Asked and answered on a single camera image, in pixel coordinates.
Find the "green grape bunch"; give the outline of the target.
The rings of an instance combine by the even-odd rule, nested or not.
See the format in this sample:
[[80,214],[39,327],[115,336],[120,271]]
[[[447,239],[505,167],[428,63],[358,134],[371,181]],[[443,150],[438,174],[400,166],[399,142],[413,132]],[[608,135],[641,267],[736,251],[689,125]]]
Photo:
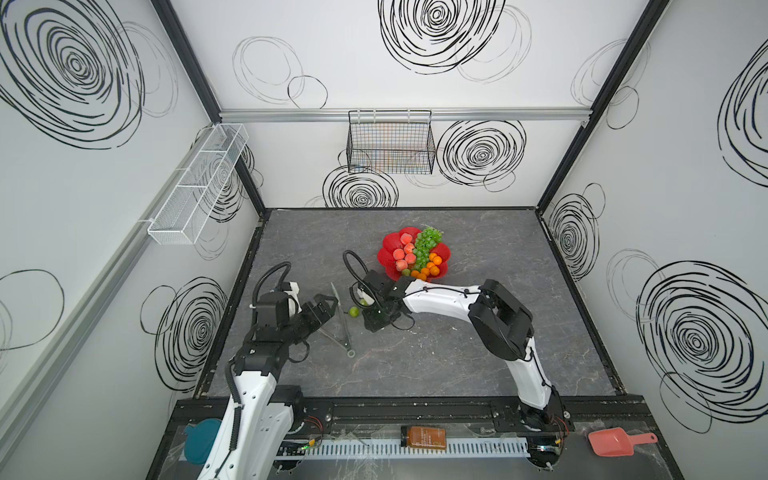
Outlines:
[[428,262],[432,262],[429,259],[429,253],[435,252],[435,249],[442,241],[442,234],[443,232],[440,230],[426,227],[416,235],[414,241],[415,248],[412,254],[417,257],[417,260],[414,264],[411,264],[411,271],[418,270],[420,272],[422,268],[426,268]]

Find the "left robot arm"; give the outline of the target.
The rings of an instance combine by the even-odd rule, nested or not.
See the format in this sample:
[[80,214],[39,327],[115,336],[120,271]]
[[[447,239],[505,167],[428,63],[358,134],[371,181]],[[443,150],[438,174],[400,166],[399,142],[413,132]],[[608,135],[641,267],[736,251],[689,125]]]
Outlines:
[[290,347],[307,341],[336,314],[338,300],[317,294],[300,305],[273,292],[253,305],[254,320],[226,370],[227,409],[201,479],[266,479],[297,416],[289,401],[271,401]]

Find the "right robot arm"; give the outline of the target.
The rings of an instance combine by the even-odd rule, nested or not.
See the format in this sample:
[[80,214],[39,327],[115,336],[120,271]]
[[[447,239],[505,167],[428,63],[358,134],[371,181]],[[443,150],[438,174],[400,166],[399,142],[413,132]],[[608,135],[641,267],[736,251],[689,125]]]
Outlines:
[[471,324],[485,348],[505,361],[516,385],[521,423],[543,431],[556,422],[551,407],[555,388],[539,360],[532,313],[498,281],[451,286],[414,277],[393,280],[370,271],[350,287],[350,297],[371,332],[423,313]]

